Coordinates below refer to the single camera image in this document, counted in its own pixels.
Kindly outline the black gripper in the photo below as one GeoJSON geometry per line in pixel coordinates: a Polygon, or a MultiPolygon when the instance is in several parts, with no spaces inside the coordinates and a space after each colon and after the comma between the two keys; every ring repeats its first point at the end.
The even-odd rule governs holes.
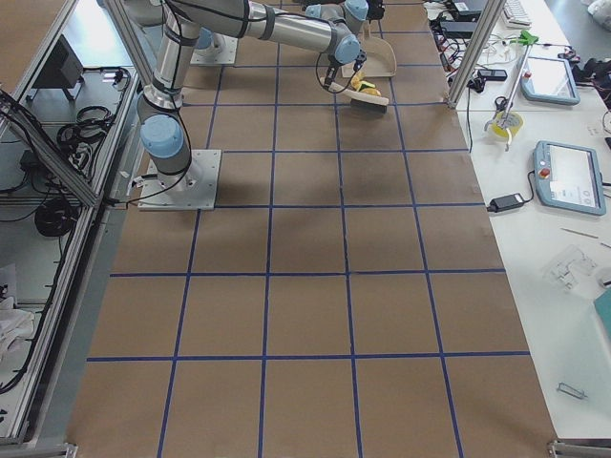
{"type": "MultiPolygon", "coordinates": [[[[322,88],[325,91],[329,91],[330,90],[330,86],[332,83],[335,82],[335,78],[337,76],[337,73],[340,70],[340,67],[342,66],[342,64],[331,54],[329,54],[327,56],[329,65],[327,67],[327,73],[325,75],[325,77],[323,78],[323,83],[322,83],[322,88]]],[[[347,85],[343,88],[343,91],[345,91],[349,84],[351,79],[362,69],[364,63],[367,61],[367,54],[365,51],[359,51],[359,53],[357,54],[356,59],[354,60],[353,63],[353,73],[352,76],[349,78],[347,85]]]]}

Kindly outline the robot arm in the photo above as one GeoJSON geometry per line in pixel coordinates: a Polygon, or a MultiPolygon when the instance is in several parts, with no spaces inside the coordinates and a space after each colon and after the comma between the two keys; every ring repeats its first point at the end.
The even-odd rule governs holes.
{"type": "Polygon", "coordinates": [[[186,19],[235,38],[252,37],[351,59],[360,50],[357,33],[369,19],[369,3],[315,4],[302,13],[255,1],[177,1],[186,19]]]}
{"type": "Polygon", "coordinates": [[[161,8],[163,36],[157,66],[138,102],[140,139],[157,168],[163,191],[193,181],[189,136],[180,120],[182,88],[203,29],[234,38],[245,36],[311,50],[329,62],[323,88],[330,89],[346,64],[366,59],[357,34],[369,14],[366,1],[316,4],[305,13],[253,1],[167,1],[161,8]]]}

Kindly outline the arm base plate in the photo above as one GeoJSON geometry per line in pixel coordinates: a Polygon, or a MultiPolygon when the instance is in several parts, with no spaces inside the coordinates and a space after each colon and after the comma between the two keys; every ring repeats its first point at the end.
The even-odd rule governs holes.
{"type": "Polygon", "coordinates": [[[191,57],[191,64],[196,66],[234,65],[237,48],[237,38],[201,31],[191,57]]]}
{"type": "Polygon", "coordinates": [[[221,150],[193,150],[185,177],[160,175],[150,159],[147,173],[156,177],[144,181],[137,206],[150,211],[213,210],[220,166],[221,150]]]}

